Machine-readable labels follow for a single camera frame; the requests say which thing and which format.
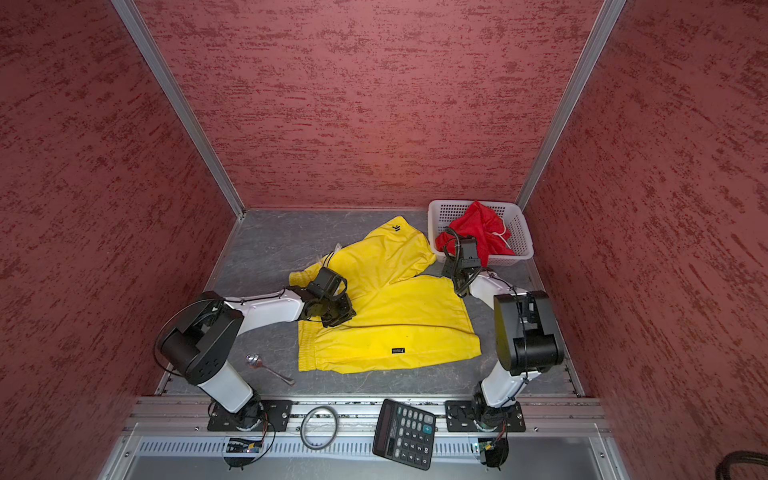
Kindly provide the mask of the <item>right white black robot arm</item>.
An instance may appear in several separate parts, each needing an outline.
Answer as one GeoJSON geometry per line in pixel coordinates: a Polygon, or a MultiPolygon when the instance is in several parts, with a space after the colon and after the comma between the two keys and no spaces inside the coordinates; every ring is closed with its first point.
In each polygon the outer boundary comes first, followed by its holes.
{"type": "Polygon", "coordinates": [[[478,431],[522,431],[518,396],[565,357],[548,295],[520,289],[477,262],[447,259],[442,275],[453,282],[458,296],[472,296],[494,313],[497,363],[479,382],[468,419],[478,431]]]}

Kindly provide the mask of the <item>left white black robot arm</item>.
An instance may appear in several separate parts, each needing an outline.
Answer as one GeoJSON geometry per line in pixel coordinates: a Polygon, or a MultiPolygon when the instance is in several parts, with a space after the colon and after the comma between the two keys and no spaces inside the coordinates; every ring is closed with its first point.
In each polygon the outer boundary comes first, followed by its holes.
{"type": "Polygon", "coordinates": [[[228,430],[248,432],[265,427],[266,421],[259,395],[229,362],[237,338],[277,323],[308,321],[331,328],[355,315],[344,291],[293,286],[245,298],[206,292],[166,322],[153,354],[163,356],[173,374],[211,398],[213,412],[228,430]]]}

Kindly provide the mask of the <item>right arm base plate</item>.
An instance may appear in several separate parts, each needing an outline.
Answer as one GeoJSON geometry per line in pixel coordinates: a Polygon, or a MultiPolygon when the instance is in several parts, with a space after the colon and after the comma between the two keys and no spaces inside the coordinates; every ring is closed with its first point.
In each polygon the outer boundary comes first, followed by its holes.
{"type": "Polygon", "coordinates": [[[515,402],[502,408],[489,407],[475,401],[445,402],[446,424],[449,432],[510,433],[526,431],[521,405],[515,402]]]}

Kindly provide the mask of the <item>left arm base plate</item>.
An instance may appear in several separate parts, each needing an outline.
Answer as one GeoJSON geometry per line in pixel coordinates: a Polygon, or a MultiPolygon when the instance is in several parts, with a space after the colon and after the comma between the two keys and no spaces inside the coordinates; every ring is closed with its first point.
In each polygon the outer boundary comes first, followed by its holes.
{"type": "Polygon", "coordinates": [[[208,406],[207,430],[210,432],[263,432],[269,427],[284,432],[293,403],[290,400],[249,400],[236,413],[212,400],[208,406]]]}

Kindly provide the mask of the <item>yellow shorts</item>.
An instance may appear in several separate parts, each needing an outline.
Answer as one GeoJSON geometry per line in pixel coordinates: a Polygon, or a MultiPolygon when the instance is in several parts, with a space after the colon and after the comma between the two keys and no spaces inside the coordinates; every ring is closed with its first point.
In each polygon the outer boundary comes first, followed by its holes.
{"type": "Polygon", "coordinates": [[[397,216],[291,273],[290,285],[306,287],[329,267],[347,279],[356,312],[336,327],[316,319],[300,323],[300,371],[416,369],[480,356],[480,339],[452,281],[426,272],[435,261],[426,236],[397,216]]]}

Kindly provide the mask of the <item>red shorts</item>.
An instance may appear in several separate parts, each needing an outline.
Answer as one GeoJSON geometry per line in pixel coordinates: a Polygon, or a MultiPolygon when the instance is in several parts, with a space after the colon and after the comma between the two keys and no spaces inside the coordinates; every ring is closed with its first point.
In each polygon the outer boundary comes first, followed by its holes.
{"type": "Polygon", "coordinates": [[[453,220],[446,231],[436,238],[435,245],[439,251],[454,255],[457,247],[456,236],[475,239],[477,254],[483,267],[489,265],[491,255],[515,255],[515,250],[509,243],[511,233],[506,224],[494,210],[479,201],[473,202],[461,217],[453,220]]]}

